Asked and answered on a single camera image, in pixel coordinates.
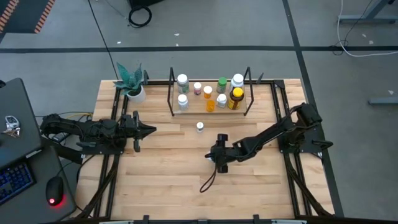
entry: green plant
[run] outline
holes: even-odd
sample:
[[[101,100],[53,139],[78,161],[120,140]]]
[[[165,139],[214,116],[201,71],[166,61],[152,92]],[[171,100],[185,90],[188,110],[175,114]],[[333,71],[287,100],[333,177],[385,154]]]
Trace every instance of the green plant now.
[[[133,73],[129,73],[123,65],[119,63],[117,63],[117,65],[122,81],[114,82],[115,87],[122,89],[122,95],[126,95],[130,91],[139,91],[140,86],[142,85],[141,64],[139,64],[139,68]]]

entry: wooden table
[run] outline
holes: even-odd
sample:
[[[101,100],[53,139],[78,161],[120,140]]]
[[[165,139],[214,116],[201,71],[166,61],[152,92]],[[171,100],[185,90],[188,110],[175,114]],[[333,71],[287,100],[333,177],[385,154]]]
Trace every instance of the wooden table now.
[[[290,107],[305,101],[299,79],[284,80]],[[129,103],[127,113],[138,110],[143,123],[157,131],[141,141],[141,152],[134,152],[132,140],[121,156],[113,220],[179,219],[251,219],[293,218],[289,185],[283,155],[277,141],[264,146],[256,157],[229,165],[227,174],[218,174],[213,186],[199,193],[201,185],[214,170],[214,163],[204,158],[214,145],[218,133],[229,134],[229,145],[246,136],[254,136],[276,122],[269,85],[254,85],[254,103],[248,115],[241,114],[176,114],[167,105],[167,86],[145,86],[146,100]],[[110,80],[101,82],[94,119],[109,118],[115,89]],[[118,114],[122,107],[121,97]],[[196,123],[204,122],[205,130],[196,132]],[[322,162],[311,154],[301,156],[307,187],[326,210],[333,213],[330,193]],[[82,167],[76,203],[83,208],[98,188],[103,156],[95,156]],[[303,214],[301,194],[298,195]],[[101,215],[104,215],[104,194]]]

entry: gray floor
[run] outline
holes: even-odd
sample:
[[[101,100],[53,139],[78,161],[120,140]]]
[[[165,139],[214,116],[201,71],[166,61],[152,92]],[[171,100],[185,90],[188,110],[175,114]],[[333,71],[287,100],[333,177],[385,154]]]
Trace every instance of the gray floor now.
[[[108,1],[128,14],[125,0]],[[345,0],[344,14],[361,14],[367,3]],[[301,46],[337,42],[340,0],[289,4]],[[165,0],[151,6],[152,22],[141,29],[128,27],[104,0],[92,5],[110,47],[293,45],[278,0]],[[398,2],[381,14],[396,15],[397,9]],[[143,16],[137,14],[137,20]],[[349,28],[342,26],[342,35]],[[360,25],[348,40],[352,46],[398,45],[397,33],[397,25]],[[0,43],[0,48],[77,47],[104,47],[86,0],[57,0],[41,33],[7,34]],[[398,55],[303,56],[326,138],[335,143],[330,156],[346,217],[398,220],[398,107],[367,104],[370,97],[398,93]],[[214,78],[243,72],[247,66],[254,77],[264,72],[264,78],[301,78],[295,52],[126,52],[112,57],[130,70],[142,63],[151,78],[167,78],[169,67],[192,78]],[[107,53],[0,54],[0,68],[2,80],[23,78],[37,115],[92,111],[100,80],[115,79]]]

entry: black mouse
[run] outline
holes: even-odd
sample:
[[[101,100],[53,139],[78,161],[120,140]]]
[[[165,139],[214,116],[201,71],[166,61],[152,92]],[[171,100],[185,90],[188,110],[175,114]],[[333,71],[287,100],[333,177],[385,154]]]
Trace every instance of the black mouse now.
[[[63,181],[61,177],[53,177],[47,182],[45,198],[51,206],[56,206],[62,201]]]

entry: keyboard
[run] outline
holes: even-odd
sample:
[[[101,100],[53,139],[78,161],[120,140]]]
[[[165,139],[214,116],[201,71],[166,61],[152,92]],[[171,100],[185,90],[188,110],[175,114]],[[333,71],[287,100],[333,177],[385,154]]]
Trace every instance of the keyboard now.
[[[35,183],[26,162],[17,162],[0,170],[0,205]]]

